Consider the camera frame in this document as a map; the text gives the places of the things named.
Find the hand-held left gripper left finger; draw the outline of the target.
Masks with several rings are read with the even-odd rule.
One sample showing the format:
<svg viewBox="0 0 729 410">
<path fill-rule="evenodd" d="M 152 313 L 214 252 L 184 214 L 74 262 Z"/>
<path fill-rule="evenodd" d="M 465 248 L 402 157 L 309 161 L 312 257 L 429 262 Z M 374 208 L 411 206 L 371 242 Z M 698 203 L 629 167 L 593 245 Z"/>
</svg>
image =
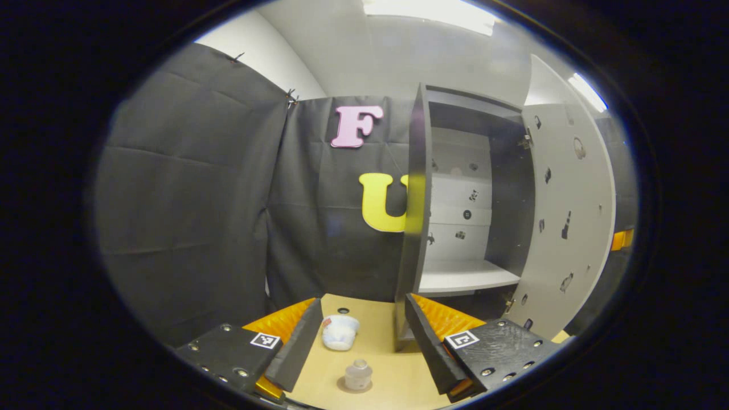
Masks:
<svg viewBox="0 0 729 410">
<path fill-rule="evenodd" d="M 235 392 L 283 402 L 299 379 L 321 322 L 321 299 L 310 298 L 246 325 L 217 325 L 175 353 Z"/>
</svg>

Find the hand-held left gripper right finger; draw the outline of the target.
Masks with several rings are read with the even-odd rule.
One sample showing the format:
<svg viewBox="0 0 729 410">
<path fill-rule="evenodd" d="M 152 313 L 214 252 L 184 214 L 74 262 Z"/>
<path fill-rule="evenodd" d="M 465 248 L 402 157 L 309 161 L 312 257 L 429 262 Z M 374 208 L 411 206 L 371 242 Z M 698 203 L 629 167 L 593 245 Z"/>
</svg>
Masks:
<svg viewBox="0 0 729 410">
<path fill-rule="evenodd" d="M 404 316 L 437 391 L 451 403 L 505 388 L 562 347 L 505 318 L 489 322 L 408 293 Z"/>
</svg>

